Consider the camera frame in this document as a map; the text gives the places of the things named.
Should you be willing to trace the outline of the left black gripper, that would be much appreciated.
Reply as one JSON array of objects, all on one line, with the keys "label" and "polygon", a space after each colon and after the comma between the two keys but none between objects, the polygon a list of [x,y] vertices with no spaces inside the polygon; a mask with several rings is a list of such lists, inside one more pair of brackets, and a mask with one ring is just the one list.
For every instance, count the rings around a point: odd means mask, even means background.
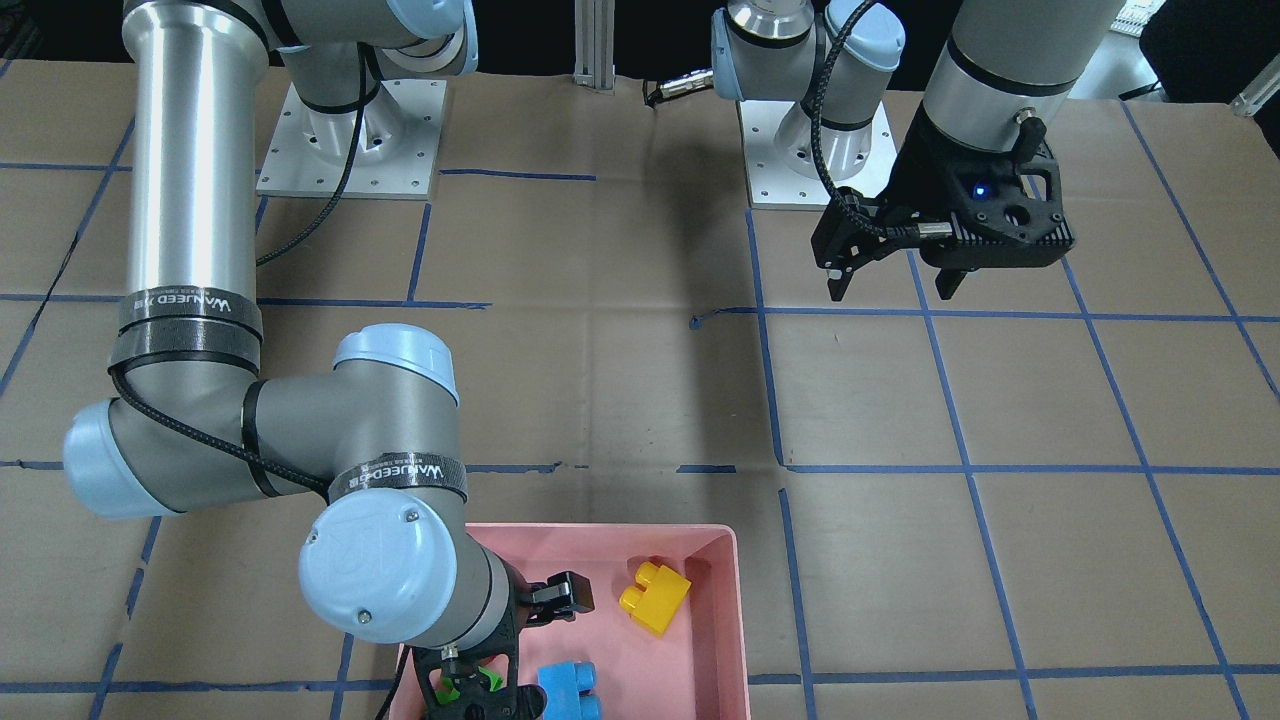
[{"label": "left black gripper", "polygon": [[[858,228],[829,202],[814,231],[812,250],[815,264],[828,269],[831,301],[844,300],[851,269],[891,249],[922,249],[923,240],[951,236],[952,214],[970,222],[1030,225],[1038,233],[1062,223],[1061,177],[1044,141],[1046,123],[1030,117],[1015,123],[1014,135],[1010,151],[970,149],[945,135],[919,108],[879,196],[840,191],[863,213],[869,229]],[[952,299],[970,272],[941,268],[934,278],[940,299]]]}]

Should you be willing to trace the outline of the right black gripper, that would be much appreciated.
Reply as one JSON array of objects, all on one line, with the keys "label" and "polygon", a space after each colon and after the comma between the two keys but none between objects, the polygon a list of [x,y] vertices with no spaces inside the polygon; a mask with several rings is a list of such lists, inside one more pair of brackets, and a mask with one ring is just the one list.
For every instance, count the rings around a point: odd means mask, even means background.
[{"label": "right black gripper", "polygon": [[[541,717],[547,705],[544,691],[538,684],[522,684],[518,679],[521,630],[561,620],[572,623],[579,614],[593,612],[593,585],[576,571],[561,571],[535,583],[527,583],[511,568],[506,573],[508,600],[500,606],[498,624],[488,637],[467,650],[412,650],[413,676],[424,698],[420,719]],[[506,679],[504,688],[488,693],[463,687],[462,697],[456,702],[436,702],[434,685],[442,671],[467,676],[479,666],[499,673]]]}]

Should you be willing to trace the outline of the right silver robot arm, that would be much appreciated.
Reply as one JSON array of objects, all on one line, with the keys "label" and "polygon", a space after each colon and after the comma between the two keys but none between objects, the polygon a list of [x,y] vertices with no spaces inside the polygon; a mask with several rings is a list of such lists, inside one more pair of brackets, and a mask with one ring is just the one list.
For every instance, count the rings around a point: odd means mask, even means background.
[{"label": "right silver robot arm", "polygon": [[[562,719],[591,675],[526,680],[524,633],[593,607],[586,578],[526,579],[465,519],[467,469],[448,346],[404,323],[347,334],[325,370],[269,377],[253,110],[279,54],[335,154],[410,151],[397,79],[477,63],[468,1],[128,1],[137,79],[129,270],[108,364],[110,400],[81,410],[61,461],[76,497],[113,519],[180,516],[308,493],[300,593],[317,618],[397,648],[424,719]],[[333,129],[319,123],[330,120]]]}]

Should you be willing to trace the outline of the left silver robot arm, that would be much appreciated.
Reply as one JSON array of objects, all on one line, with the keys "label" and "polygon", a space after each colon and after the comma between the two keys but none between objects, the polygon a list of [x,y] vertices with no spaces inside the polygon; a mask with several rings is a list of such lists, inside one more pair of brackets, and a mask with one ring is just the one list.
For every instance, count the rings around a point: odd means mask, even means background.
[{"label": "left silver robot arm", "polygon": [[916,250],[941,299],[983,269],[1050,266],[1075,247],[1047,131],[1119,1],[963,1],[886,187],[845,182],[908,53],[881,1],[727,1],[710,22],[716,92],[791,106],[785,147],[823,187],[815,265],[841,301],[856,272]]}]

